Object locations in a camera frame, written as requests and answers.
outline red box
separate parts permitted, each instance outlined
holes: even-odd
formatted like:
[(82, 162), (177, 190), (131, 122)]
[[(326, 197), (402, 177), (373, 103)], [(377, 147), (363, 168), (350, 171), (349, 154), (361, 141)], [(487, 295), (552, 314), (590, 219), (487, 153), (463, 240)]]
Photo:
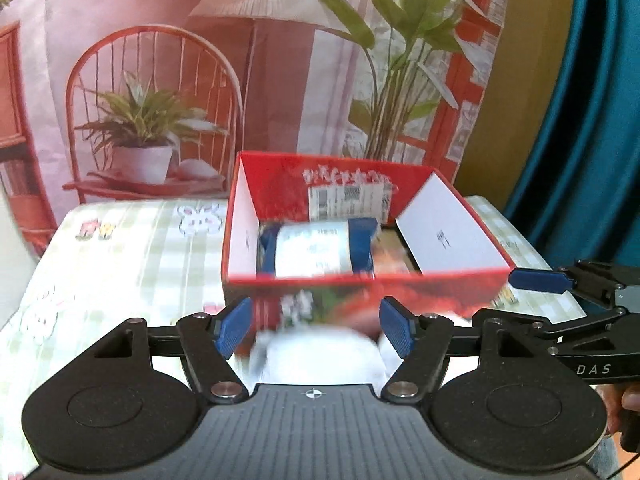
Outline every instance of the red box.
[[(390, 202), (382, 213), (397, 224), (422, 272), (276, 278), (256, 271), (262, 222), (309, 221), (314, 188), (362, 185), (385, 190)], [(239, 296), (254, 300), (256, 330), (279, 327), (281, 301), (301, 293), (312, 299), (315, 321), (372, 337), (380, 332), (378, 305), (386, 295), (415, 314), (469, 316), (498, 295), (513, 267), (476, 213), (433, 168), (285, 153), (238, 155), (221, 274), (227, 303)]]

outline table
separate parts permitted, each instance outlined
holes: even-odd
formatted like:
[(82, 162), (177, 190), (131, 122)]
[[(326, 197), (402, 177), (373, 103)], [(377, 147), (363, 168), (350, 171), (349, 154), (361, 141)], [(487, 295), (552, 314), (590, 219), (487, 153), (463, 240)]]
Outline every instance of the table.
[[(518, 266), (548, 269), (487, 200), (468, 201)], [(190, 234), (183, 223), (187, 211), (206, 205), (221, 222)], [(86, 204), (66, 216), (18, 312), (0, 331), (0, 480), (36, 466), (20, 425), (29, 394), (97, 339), (129, 317), (163, 326), (223, 307), (225, 212), (224, 200), (160, 200)], [(569, 293), (507, 287), (494, 307), (552, 322), (584, 316)], [(178, 359), (155, 358), (154, 368), (184, 380)]]

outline potted plant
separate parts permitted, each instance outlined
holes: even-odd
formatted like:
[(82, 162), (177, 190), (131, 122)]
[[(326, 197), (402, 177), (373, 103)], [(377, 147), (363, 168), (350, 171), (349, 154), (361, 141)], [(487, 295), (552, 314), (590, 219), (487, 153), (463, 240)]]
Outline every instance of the potted plant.
[(355, 152), (345, 145), (345, 156), (393, 160), (398, 137), (409, 123), (433, 114), (440, 99), (458, 108), (451, 90), (430, 68), (430, 58), (437, 52), (460, 53), (475, 65), (478, 48), (456, 35), (463, 9), (482, 14), (472, 1), (370, 0), (386, 34), (374, 34), (347, 0), (319, 1), (348, 30), (339, 35), (362, 48), (372, 78), (370, 96), (354, 98), (349, 112), (349, 122), (365, 134), (366, 144)]
[(205, 120), (206, 111), (185, 106), (176, 92), (145, 89), (137, 78), (123, 74), (126, 95), (94, 92), (103, 100), (104, 116), (76, 130), (87, 130), (94, 156), (111, 146), (111, 169), (131, 182), (162, 184), (181, 142), (198, 142), (200, 132), (228, 134)]

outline teal curtain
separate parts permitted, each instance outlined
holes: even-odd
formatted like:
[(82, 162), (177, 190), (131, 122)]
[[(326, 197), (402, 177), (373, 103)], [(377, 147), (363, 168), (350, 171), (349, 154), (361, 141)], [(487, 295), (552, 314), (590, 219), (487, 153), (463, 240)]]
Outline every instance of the teal curtain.
[(574, 0), (562, 68), (505, 216), (553, 267), (640, 266), (640, 0)]

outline red chair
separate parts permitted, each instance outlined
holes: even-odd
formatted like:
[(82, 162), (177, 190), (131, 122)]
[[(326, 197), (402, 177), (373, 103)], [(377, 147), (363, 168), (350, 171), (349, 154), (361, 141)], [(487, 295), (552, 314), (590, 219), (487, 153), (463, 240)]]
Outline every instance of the red chair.
[[(180, 146), (180, 160), (196, 158), (215, 168), (220, 175), (215, 189), (210, 183), (171, 177), (157, 185), (109, 178), (111, 146), (94, 152), (100, 137), (89, 139), (88, 131), (76, 128), (104, 116), (96, 91), (124, 93), (124, 72), (153, 89), (178, 92), (185, 104), (206, 110), (206, 119), (228, 132), (201, 132), (199, 144)], [(75, 189), (80, 203), (87, 196), (115, 200), (224, 196), (243, 142), (240, 83), (225, 56), (188, 30), (169, 25), (125, 28), (95, 43), (73, 67), (66, 85), (66, 124), (73, 181), (63, 189)]]

